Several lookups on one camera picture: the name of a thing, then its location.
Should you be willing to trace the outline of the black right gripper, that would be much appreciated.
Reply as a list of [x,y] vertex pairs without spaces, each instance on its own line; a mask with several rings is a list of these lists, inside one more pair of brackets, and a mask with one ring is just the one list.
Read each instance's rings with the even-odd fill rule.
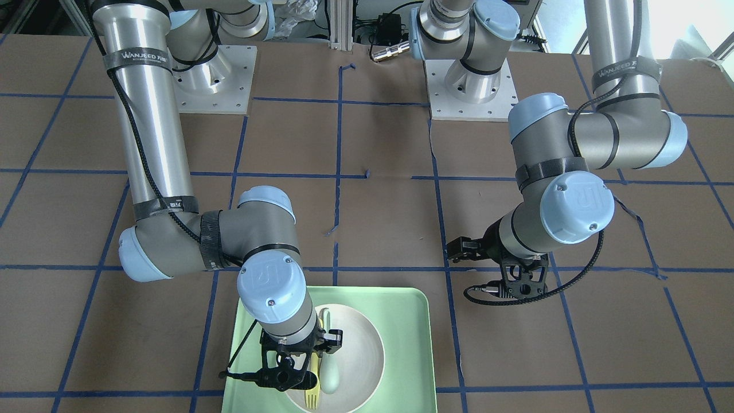
[[333,354],[341,349],[343,330],[315,328],[296,344],[274,340],[266,332],[260,335],[262,368],[254,373],[220,371],[221,379],[253,382],[264,388],[308,390],[318,384],[315,373],[309,371],[313,355]]

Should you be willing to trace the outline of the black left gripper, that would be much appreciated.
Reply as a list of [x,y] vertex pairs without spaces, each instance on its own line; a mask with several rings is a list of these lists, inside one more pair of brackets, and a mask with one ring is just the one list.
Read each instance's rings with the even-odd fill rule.
[[463,295],[474,300],[469,292],[481,291],[498,298],[516,300],[541,300],[550,297],[545,283],[549,266],[548,254],[524,259],[515,256],[503,245],[500,225],[493,223],[480,239],[457,237],[447,244],[447,256],[454,262],[491,259],[499,265],[502,279],[491,280],[484,285],[466,288]]

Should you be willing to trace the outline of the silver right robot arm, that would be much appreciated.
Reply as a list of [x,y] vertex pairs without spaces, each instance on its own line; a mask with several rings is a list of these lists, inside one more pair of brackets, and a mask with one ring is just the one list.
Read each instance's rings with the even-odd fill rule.
[[234,89],[233,68],[218,53],[218,25],[206,11],[254,16],[246,1],[87,1],[88,19],[118,96],[136,223],[120,235],[119,258],[133,280],[172,279],[201,270],[240,268],[241,303],[261,326],[262,368],[221,377],[259,387],[314,389],[318,358],[335,353],[342,332],[322,327],[307,292],[284,191],[255,186],[228,210],[202,213],[194,196],[175,96]]

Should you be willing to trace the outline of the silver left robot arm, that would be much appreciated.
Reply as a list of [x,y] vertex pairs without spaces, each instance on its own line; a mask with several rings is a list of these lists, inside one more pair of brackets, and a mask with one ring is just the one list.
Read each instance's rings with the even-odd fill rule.
[[[594,97],[576,111],[553,92],[514,105],[507,121],[522,202],[481,238],[447,244],[452,262],[490,259],[501,270],[501,279],[464,291],[472,303],[532,303],[576,284],[597,262],[617,203],[595,171],[664,167],[688,144],[686,123],[661,104],[647,2],[586,1],[584,8]],[[592,235],[598,240],[584,269],[548,290],[550,253]]]

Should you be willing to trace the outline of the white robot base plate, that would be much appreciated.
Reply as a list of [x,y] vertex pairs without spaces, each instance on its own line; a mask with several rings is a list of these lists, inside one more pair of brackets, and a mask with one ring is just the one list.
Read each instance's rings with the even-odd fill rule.
[[179,112],[246,115],[256,58],[254,45],[221,45],[209,62],[174,72]]

